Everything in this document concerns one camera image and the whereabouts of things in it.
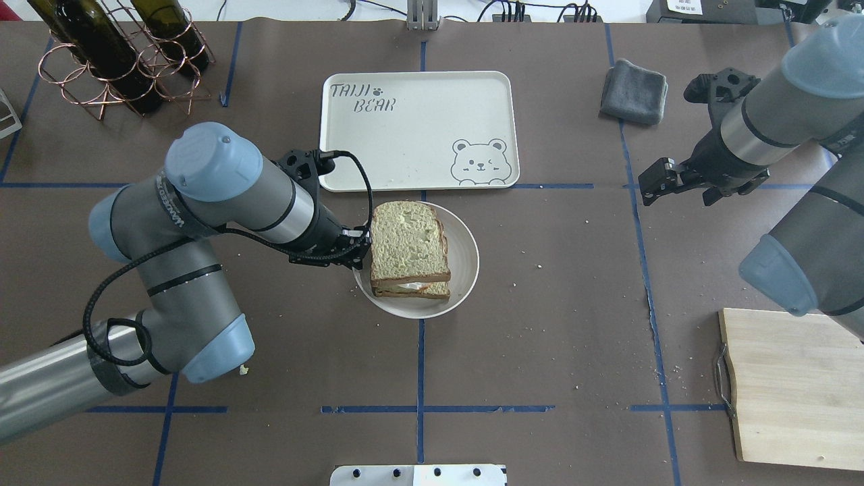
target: light blue cap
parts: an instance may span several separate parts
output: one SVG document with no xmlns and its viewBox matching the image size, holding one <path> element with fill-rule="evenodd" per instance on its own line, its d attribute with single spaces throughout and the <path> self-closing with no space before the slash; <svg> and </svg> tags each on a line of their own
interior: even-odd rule
<svg viewBox="0 0 864 486">
<path fill-rule="evenodd" d="M 792 48 L 783 76 L 807 93 L 832 99 L 864 97 L 864 16 L 844 16 Z"/>
<path fill-rule="evenodd" d="M 132 260 L 126 258 L 126 255 L 117 247 L 117 242 L 114 241 L 114 235 L 111 233 L 111 209 L 114 208 L 114 201 L 120 195 L 120 191 L 129 186 L 123 186 L 109 195 L 102 201 L 99 201 L 93 209 L 90 210 L 90 218 L 87 220 L 87 228 L 90 230 L 90 239 L 93 243 L 102 250 L 108 258 L 116 260 L 120 263 L 129 263 Z"/>
<path fill-rule="evenodd" d="M 226 201 L 261 176 L 264 160 L 249 140 L 216 122 L 192 125 L 165 156 L 165 175 L 181 194 L 197 201 Z"/>
<path fill-rule="evenodd" d="M 238 368 L 254 352 L 255 342 L 246 323 L 246 314 L 240 314 L 195 355 L 182 372 L 189 381 L 203 383 Z"/>
<path fill-rule="evenodd" d="M 763 235 L 741 262 L 738 274 L 793 316 L 803 316 L 819 305 L 801 266 L 770 234 Z"/>
</svg>

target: wooden cutting board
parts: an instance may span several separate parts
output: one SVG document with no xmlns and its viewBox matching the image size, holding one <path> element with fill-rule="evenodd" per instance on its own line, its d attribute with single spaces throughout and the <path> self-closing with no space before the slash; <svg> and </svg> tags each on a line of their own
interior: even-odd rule
<svg viewBox="0 0 864 486">
<path fill-rule="evenodd" d="M 864 345 L 829 317 L 723 309 L 738 459 L 864 470 Z"/>
</svg>

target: bear face illustration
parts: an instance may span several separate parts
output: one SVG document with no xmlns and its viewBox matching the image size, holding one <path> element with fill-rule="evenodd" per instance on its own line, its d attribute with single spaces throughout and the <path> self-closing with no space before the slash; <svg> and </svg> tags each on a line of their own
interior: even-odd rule
<svg viewBox="0 0 864 486">
<path fill-rule="evenodd" d="M 456 158 L 450 167 L 450 174 L 461 186 L 504 185 L 513 171 L 504 155 L 505 150 L 507 144 L 500 138 L 493 138 L 488 144 L 456 140 L 453 143 Z"/>
</svg>

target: bread slice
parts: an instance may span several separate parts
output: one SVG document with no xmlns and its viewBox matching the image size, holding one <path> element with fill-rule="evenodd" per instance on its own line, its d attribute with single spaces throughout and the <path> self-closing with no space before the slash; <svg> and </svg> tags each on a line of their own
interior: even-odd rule
<svg viewBox="0 0 864 486">
<path fill-rule="evenodd" d="M 385 202 L 372 215 L 372 288 L 450 280 L 447 239 L 435 210 L 415 201 Z"/>
<path fill-rule="evenodd" d="M 450 298 L 450 288 L 447 282 L 419 284 L 417 287 L 393 285 L 383 289 L 372 289 L 372 291 L 375 293 L 375 297 Z"/>
</svg>

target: dark green glass bottle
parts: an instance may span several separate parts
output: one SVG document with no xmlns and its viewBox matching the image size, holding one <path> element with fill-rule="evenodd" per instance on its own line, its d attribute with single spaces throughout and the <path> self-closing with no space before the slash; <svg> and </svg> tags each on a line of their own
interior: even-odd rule
<svg viewBox="0 0 864 486">
<path fill-rule="evenodd" d="M 97 0 L 56 0 L 54 15 L 69 39 L 80 49 L 98 72 L 132 108 L 141 114 L 155 111 L 162 104 L 153 80 Z"/>
<path fill-rule="evenodd" d="M 183 8 L 177 0 L 131 0 L 138 15 L 144 20 L 144 25 L 150 32 L 160 39 L 170 39 L 174 42 L 162 42 L 162 52 L 170 61 L 180 61 L 183 51 L 186 56 L 198 68 L 204 72 L 210 61 L 204 51 L 204 44 L 194 30 L 189 28 L 189 20 L 184 14 Z M 194 76 L 194 70 L 189 66 L 183 66 L 180 73 L 186 76 Z"/>
<path fill-rule="evenodd" d="M 57 23 L 57 17 L 54 16 L 57 2 L 54 0 L 27 0 L 27 3 L 30 4 L 30 7 L 33 7 L 33 10 L 35 10 L 35 12 L 39 14 L 39 17 L 41 17 L 41 19 L 48 25 L 48 28 L 51 29 L 51 34 L 54 35 L 54 39 L 57 39 L 64 44 L 72 43 L 72 41 L 69 40 L 69 35 L 67 35 L 66 31 Z M 72 47 L 69 48 L 69 51 L 72 52 L 76 61 L 81 64 L 86 64 L 86 59 L 78 48 Z"/>
</svg>

